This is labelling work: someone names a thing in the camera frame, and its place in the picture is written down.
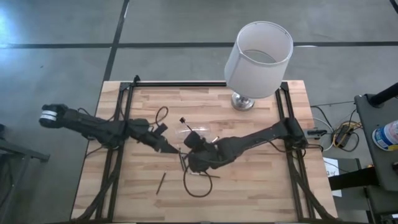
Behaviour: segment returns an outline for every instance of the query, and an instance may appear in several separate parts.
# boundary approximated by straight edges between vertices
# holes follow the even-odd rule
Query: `lamp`
[[[224,69],[226,84],[234,91],[233,107],[247,111],[253,99],[272,95],[280,87],[292,53],[293,39],[280,25],[259,21],[244,26]]]

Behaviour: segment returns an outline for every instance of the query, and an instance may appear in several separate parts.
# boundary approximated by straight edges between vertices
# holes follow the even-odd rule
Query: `gray floor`
[[[123,0],[3,0],[0,44],[111,43]],[[296,42],[398,41],[398,14],[388,0],[131,0],[121,42],[233,41],[255,20],[284,26]],[[119,49],[110,80],[221,80],[229,48]],[[7,139],[51,154],[33,162],[10,223],[69,218],[87,141],[68,130],[41,128],[45,103],[95,112],[110,49],[0,49],[0,123]],[[398,47],[296,47],[285,79],[305,80],[313,105],[353,100],[398,81]],[[323,106],[332,124],[353,104]],[[314,115],[322,118],[314,110]],[[325,146],[329,140],[323,139]],[[328,157],[371,164],[366,143]],[[359,211],[339,210],[349,220]]]

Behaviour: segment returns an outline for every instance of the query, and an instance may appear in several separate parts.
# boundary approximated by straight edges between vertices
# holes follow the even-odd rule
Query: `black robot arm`
[[[222,138],[214,143],[206,142],[205,138],[192,131],[184,144],[191,149],[188,154],[189,168],[192,172],[204,172],[209,167],[217,169],[225,166],[246,150],[275,139],[285,140],[287,148],[291,149],[304,149],[308,145],[295,118],[285,118],[269,128],[244,137]]]
[[[39,123],[43,127],[74,130],[87,139],[97,139],[108,149],[117,148],[128,137],[132,137],[157,152],[178,153],[161,135],[167,129],[165,124],[155,131],[149,131],[150,124],[146,119],[107,121],[58,104],[43,105],[42,110]]]

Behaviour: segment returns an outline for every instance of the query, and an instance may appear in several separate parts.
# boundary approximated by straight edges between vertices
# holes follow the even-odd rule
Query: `table lamp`
[[[280,25],[252,22],[236,38],[225,65],[226,84],[234,93],[232,106],[250,110],[254,99],[271,96],[282,79],[293,53],[293,39]]]

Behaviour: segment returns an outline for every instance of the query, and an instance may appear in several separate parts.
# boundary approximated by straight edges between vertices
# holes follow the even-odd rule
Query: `wooden table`
[[[288,81],[295,117],[303,129],[313,128],[313,119],[304,82]],[[108,119],[114,113],[120,82],[105,82],[97,116]],[[182,151],[175,130],[183,116],[191,125],[206,123],[214,136],[244,136],[278,122],[275,96],[256,100],[254,108],[240,112],[231,107],[232,91],[227,87],[144,87],[135,88],[131,118],[154,121],[161,106],[169,107],[164,136]],[[284,150],[282,141],[274,143]],[[88,152],[100,145],[91,142]],[[72,218],[78,217],[98,193],[106,150],[85,160]],[[336,209],[319,149],[307,149],[305,156],[310,188],[320,203],[336,217]],[[156,190],[164,171],[164,183]],[[182,169],[176,154],[159,154],[149,146],[129,139],[123,155],[114,222],[274,222],[296,221],[292,186],[286,155],[270,144],[246,151],[234,163],[209,170],[213,191],[205,198],[193,198],[184,190]],[[188,188],[203,194],[209,188],[207,177],[187,175]],[[300,194],[305,210],[303,193]],[[108,211],[106,197],[103,214]]]

